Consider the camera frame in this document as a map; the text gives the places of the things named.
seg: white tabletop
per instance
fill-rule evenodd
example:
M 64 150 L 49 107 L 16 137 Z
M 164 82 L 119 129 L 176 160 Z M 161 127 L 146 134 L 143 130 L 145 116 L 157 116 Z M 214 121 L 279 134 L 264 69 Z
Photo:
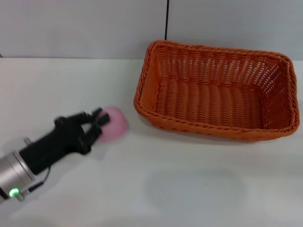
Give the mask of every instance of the white tabletop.
M 0 226 L 303 226 L 303 127 L 258 143 L 156 129 L 133 106 L 142 65 L 0 59 L 0 155 L 43 136 L 58 115 L 115 105 L 130 125 L 124 139 L 55 164 L 26 202 L 1 204 Z M 294 65 L 303 105 L 303 62 Z

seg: white wall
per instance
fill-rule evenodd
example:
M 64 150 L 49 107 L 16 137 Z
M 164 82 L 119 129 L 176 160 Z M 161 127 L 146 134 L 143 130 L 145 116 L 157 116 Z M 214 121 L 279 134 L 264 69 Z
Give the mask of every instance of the white wall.
M 0 0 L 3 57 L 142 59 L 166 0 Z
M 303 60 L 302 0 L 171 0 L 168 39 Z

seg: pink balloon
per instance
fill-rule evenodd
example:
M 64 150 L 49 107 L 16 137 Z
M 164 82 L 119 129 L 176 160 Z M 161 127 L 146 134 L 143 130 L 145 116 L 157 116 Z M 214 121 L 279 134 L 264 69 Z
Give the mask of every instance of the pink balloon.
M 108 113 L 110 122 L 102 126 L 102 134 L 99 140 L 102 142 L 111 142 L 123 137 L 127 132 L 127 120 L 122 111 L 115 107 L 110 106 L 105 108 L 99 116 Z

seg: robotic arm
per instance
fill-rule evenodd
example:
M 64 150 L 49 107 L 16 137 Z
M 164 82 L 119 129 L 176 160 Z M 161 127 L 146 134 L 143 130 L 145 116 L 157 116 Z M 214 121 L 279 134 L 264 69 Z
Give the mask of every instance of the robotic arm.
M 44 181 L 29 187 L 35 175 L 59 161 L 64 156 L 78 152 L 86 155 L 102 134 L 101 126 L 110 122 L 106 113 L 99 117 L 102 109 L 91 114 L 85 112 L 55 119 L 55 128 L 36 142 L 25 141 L 27 146 L 13 151 L 0 159 L 0 204 L 16 197 L 23 201 L 25 196 L 44 184 Z M 90 124 L 88 131 L 82 125 Z

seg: woven basket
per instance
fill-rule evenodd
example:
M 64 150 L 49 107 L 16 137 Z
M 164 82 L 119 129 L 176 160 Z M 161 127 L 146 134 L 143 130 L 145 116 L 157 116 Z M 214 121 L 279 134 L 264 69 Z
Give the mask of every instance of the woven basket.
M 134 106 L 154 126 L 238 140 L 272 140 L 299 126 L 290 59 L 266 51 L 156 41 Z

